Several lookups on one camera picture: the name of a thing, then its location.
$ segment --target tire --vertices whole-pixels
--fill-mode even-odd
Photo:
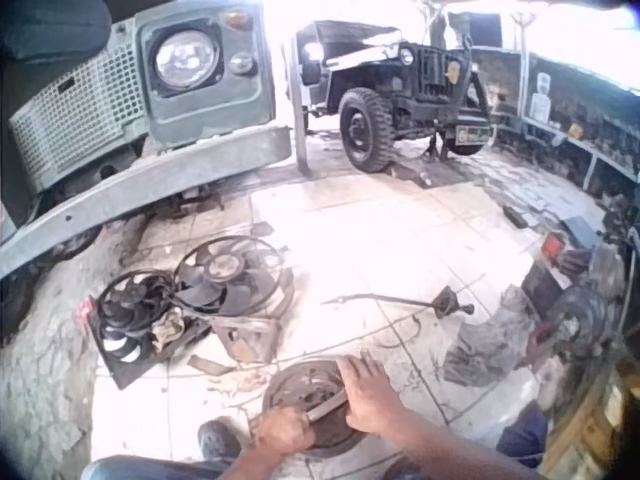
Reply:
[[[39,275],[27,265],[0,280],[0,340],[18,331],[31,307]]]
[[[51,255],[47,257],[47,262],[59,263],[71,260],[76,255],[81,254],[96,241],[102,231],[102,225],[90,228],[86,232],[76,235],[66,242],[59,243],[51,250]]]
[[[350,134],[356,114],[368,129],[365,148],[359,147]],[[373,90],[354,88],[344,94],[340,101],[340,134],[345,153],[358,170],[379,173],[395,159],[391,113],[386,101]]]
[[[484,148],[484,145],[456,145],[455,140],[450,138],[447,140],[447,148],[456,155],[468,157],[469,155],[478,153]]]

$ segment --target mesh grille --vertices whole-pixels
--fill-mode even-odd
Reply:
[[[454,85],[447,80],[449,63],[456,57],[437,49],[423,47],[419,55],[419,93],[431,101],[448,103],[453,97]]]
[[[102,53],[47,86],[11,118],[36,185],[52,183],[92,160],[100,147],[124,140],[123,127],[144,116],[132,33],[133,20],[114,25]]]

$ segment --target brake disc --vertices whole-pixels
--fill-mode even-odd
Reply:
[[[277,373],[269,383],[262,411],[273,407],[300,407],[308,412],[344,388],[333,360],[297,363]],[[351,450],[364,434],[353,430],[346,421],[348,404],[334,410],[313,424],[315,443],[304,452],[308,457],[330,458]]]

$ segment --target person's hand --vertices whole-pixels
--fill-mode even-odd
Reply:
[[[407,410],[389,383],[382,363],[363,350],[362,358],[337,359],[349,400],[347,424],[354,430],[384,435]]]
[[[260,418],[256,446],[280,458],[302,452],[315,442],[305,413],[294,407],[276,407]]]

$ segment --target cooling fan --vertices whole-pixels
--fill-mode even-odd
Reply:
[[[203,243],[175,270],[174,302],[200,315],[250,315],[278,290],[282,263],[259,238],[229,235]]]
[[[148,358],[151,326],[169,309],[172,292],[171,276],[160,270],[136,270],[112,281],[97,302],[105,353],[124,363]]]

